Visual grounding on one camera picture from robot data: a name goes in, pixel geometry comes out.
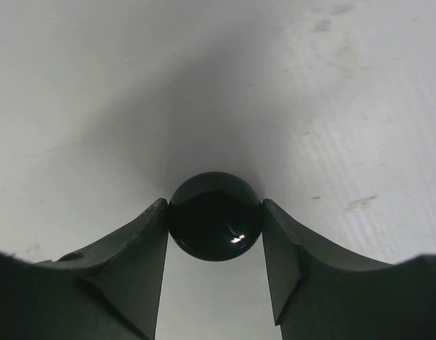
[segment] white background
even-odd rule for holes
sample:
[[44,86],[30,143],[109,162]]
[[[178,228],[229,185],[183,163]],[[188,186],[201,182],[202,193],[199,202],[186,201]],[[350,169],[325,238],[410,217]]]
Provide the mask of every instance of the white background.
[[[228,171],[333,241],[436,252],[436,0],[0,0],[0,250],[58,259]],[[261,243],[171,240],[157,339],[280,339]]]

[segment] scratch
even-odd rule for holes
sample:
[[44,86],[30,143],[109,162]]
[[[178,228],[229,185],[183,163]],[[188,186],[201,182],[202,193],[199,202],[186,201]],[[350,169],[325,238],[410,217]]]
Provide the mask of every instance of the scratch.
[[28,159],[28,158],[45,156],[46,154],[51,154],[52,152],[63,150],[63,149],[69,149],[71,147],[77,147],[81,144],[83,144],[83,142],[74,142],[74,143],[70,143],[70,144],[66,144],[66,145],[61,145],[58,147],[52,147],[51,149],[44,150],[44,151],[38,152],[36,154],[30,154],[28,156],[22,157],[19,159],[19,161],[23,161],[23,160]]
[[8,166],[11,166],[12,164],[16,164],[16,163],[21,162],[21,161],[25,161],[27,159],[42,157],[42,156],[45,156],[46,154],[51,154],[52,152],[56,152],[56,151],[63,150],[63,149],[69,149],[71,147],[77,147],[77,146],[82,145],[82,144],[85,144],[85,142],[84,141],[73,142],[73,143],[66,144],[66,145],[60,145],[58,147],[52,147],[51,149],[46,149],[46,150],[43,150],[41,152],[36,152],[34,154],[29,154],[28,156],[21,157],[19,159],[14,160],[14,161],[9,161],[5,164],[1,164],[0,169],[6,168]]

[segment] glossy sphere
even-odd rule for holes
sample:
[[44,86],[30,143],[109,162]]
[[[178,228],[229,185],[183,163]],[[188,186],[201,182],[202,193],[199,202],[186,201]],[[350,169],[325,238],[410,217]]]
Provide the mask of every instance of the glossy sphere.
[[179,247],[190,255],[206,261],[233,259],[248,251],[260,235],[260,201],[238,177],[200,174],[174,193],[168,226]]

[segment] dark metal tool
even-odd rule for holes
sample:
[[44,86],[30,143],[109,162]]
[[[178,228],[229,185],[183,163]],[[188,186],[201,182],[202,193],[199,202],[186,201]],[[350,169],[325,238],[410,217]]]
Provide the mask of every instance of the dark metal tool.
[[[26,263],[0,253],[0,340],[152,340],[168,230],[176,230],[176,241],[184,242],[193,256],[221,261],[249,249],[255,240],[242,247],[243,232],[254,238],[258,228],[273,316],[283,340],[436,339],[436,256],[396,266],[368,259],[311,231],[271,200],[254,203],[238,178],[210,176],[193,185],[194,193],[177,192],[173,203],[179,209],[201,195],[200,214],[192,205],[187,205],[190,217],[182,210],[172,213],[167,201],[159,199],[134,221],[56,262]],[[238,185],[243,195],[235,190]],[[222,194],[232,196],[231,201]],[[251,209],[245,218],[232,210],[241,203],[257,207],[258,219],[247,214]],[[228,214],[215,225],[224,231],[214,235],[242,248],[227,245],[210,252],[200,245],[195,252],[191,244],[197,244],[197,235],[173,225],[178,221],[173,216],[191,218],[197,227],[210,216],[207,209]],[[197,232],[202,238],[207,234],[199,227]],[[220,249],[227,253],[221,256]]]

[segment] white surface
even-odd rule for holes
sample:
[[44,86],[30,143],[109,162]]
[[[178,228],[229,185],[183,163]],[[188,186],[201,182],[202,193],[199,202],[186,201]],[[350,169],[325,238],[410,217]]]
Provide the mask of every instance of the white surface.
[[[436,0],[0,1],[0,250],[59,258],[208,170],[436,252]],[[280,339],[264,265],[170,241],[157,339]]]

